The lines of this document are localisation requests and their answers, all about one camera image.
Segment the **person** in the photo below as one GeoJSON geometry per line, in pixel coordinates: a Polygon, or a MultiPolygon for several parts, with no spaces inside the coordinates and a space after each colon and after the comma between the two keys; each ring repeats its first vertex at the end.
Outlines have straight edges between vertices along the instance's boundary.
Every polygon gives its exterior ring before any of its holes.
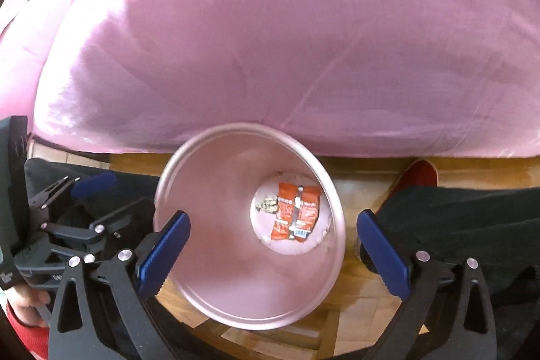
{"type": "MultiPolygon", "coordinates": [[[[26,166],[29,196],[64,175],[96,172],[32,161],[26,166]]],[[[138,180],[131,178],[131,185],[126,185],[129,176],[120,176],[121,192],[129,189],[133,194],[135,189],[135,193],[153,196],[156,178],[137,176],[138,180]]],[[[429,161],[418,160],[397,179],[376,214],[386,229],[421,244],[439,260],[462,263],[468,257],[476,258],[491,294],[497,360],[532,360],[540,358],[539,205],[539,188],[485,191],[439,187],[436,168],[429,161]]],[[[32,308],[47,303],[48,296],[17,286],[7,292],[7,298],[9,319],[17,334],[36,357],[47,359],[48,329],[32,308]]],[[[170,320],[166,311],[161,318],[169,319],[169,327],[174,326],[175,319],[170,320]]],[[[174,339],[180,340],[177,345],[195,343],[179,338],[178,331],[174,328],[174,339]]],[[[207,352],[208,358],[222,358],[222,353],[207,352]]]]}

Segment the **pink trash bin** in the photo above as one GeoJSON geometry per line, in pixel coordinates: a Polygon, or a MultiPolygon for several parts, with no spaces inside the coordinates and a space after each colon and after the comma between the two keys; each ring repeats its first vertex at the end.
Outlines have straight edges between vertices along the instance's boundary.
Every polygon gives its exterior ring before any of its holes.
{"type": "Polygon", "coordinates": [[[192,230],[170,276],[218,322],[249,330],[291,324],[313,311],[338,277],[345,252],[338,193],[315,156],[282,132],[235,123],[186,142],[159,181],[155,229],[177,210],[188,213],[192,230]],[[254,200],[276,176],[305,179],[323,190],[322,226],[305,243],[273,248],[276,241],[260,236],[254,200]]]}

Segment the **blue gripper pad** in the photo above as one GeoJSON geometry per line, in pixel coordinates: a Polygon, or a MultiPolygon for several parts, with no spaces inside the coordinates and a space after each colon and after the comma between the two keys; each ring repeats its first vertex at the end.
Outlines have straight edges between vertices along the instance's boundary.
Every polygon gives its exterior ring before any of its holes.
{"type": "Polygon", "coordinates": [[[178,255],[190,238],[191,222],[179,211],[160,232],[161,239],[139,268],[137,294],[143,301],[159,293],[178,255]]]}
{"type": "Polygon", "coordinates": [[[405,301],[410,295],[410,271],[385,237],[374,214],[366,209],[358,214],[356,232],[390,294],[405,301]]]}
{"type": "Polygon", "coordinates": [[[87,198],[93,194],[112,188],[116,183],[116,176],[112,171],[104,171],[101,174],[85,177],[75,182],[71,188],[71,197],[87,198]]]}

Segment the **metal screw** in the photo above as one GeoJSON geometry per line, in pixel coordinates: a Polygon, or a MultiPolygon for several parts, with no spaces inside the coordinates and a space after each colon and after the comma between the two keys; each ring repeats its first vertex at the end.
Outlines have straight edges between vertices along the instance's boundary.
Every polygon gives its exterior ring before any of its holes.
{"type": "Polygon", "coordinates": [[[127,261],[131,258],[131,255],[133,255],[133,252],[131,252],[129,249],[124,249],[118,252],[118,259],[120,261],[127,261]]]}
{"type": "Polygon", "coordinates": [[[419,261],[422,261],[423,263],[427,263],[431,258],[425,250],[419,250],[418,252],[416,252],[416,257],[419,261]]]}
{"type": "Polygon", "coordinates": [[[77,267],[80,263],[80,258],[78,256],[72,256],[68,262],[69,267],[77,267]]]}
{"type": "Polygon", "coordinates": [[[467,265],[469,267],[471,267],[472,269],[477,269],[478,268],[478,261],[475,260],[474,258],[469,258],[467,260],[467,265]]]}

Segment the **red sleeve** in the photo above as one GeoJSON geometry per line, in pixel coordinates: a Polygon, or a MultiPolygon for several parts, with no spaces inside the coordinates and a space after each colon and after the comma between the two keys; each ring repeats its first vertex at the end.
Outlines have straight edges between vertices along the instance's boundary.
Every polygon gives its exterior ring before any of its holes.
{"type": "Polygon", "coordinates": [[[26,349],[28,349],[34,357],[47,360],[49,356],[49,329],[24,326],[13,313],[9,303],[7,304],[6,314],[7,319],[26,349]]]}

